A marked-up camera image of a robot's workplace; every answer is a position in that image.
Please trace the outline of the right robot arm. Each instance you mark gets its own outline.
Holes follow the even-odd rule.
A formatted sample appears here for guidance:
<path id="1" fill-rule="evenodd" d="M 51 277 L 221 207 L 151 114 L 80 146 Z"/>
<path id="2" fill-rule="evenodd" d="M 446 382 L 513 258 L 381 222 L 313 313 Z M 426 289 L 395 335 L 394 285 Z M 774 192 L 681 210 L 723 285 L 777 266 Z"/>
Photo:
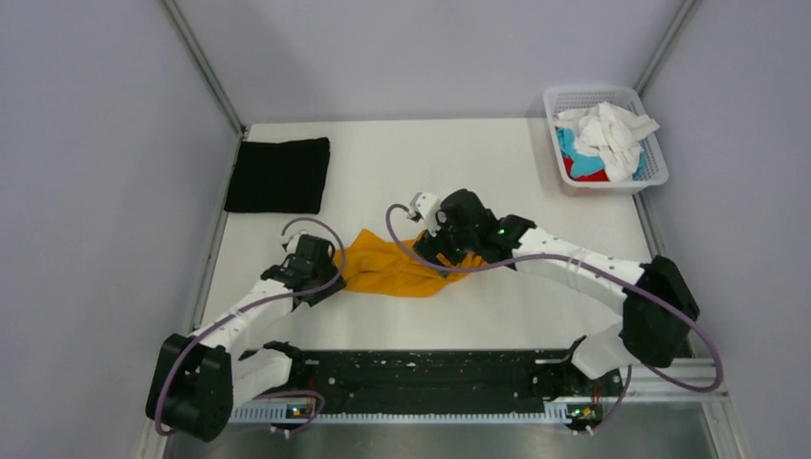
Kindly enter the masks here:
<path id="1" fill-rule="evenodd" d="M 498 218 L 465 188 L 444 199 L 419 192 L 409 219 L 424 224 L 413 252 L 441 273 L 468 255 L 489 266 L 554 280 L 620 316 L 618 324 L 577 339 L 560 369 L 563 386 L 585 394 L 601 376 L 629 364 L 668 368 L 681 352 L 699 308 L 675 263 L 656 255 L 635 262 L 569 243 L 529 219 Z"/>

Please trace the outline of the orange t-shirt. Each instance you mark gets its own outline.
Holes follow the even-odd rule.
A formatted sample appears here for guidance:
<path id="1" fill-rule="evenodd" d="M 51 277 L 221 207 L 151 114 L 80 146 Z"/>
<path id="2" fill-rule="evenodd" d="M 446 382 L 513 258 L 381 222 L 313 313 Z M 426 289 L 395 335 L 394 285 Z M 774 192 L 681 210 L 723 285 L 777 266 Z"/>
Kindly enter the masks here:
<path id="1" fill-rule="evenodd" d="M 333 261 L 338 267 L 344 267 L 345 289 L 354 293 L 425 298 L 467 276 L 450 273 L 443 277 L 369 229 L 361 230 L 344 254 L 346 261 L 338 251 Z"/>

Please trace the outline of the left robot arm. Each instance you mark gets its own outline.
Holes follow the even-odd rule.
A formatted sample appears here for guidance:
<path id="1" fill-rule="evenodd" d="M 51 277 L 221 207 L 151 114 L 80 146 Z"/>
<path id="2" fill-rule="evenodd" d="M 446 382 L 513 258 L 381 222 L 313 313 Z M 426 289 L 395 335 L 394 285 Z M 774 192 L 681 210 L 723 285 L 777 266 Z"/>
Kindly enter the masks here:
<path id="1" fill-rule="evenodd" d="M 225 313 L 162 343 L 145 405 L 160 434 L 209 442 L 238 406 L 271 388 L 290 396 L 305 386 L 304 366 L 264 334 L 298 306 L 314 306 L 344 288 L 335 261 L 342 244 L 302 231 L 283 248 L 283 261 Z"/>

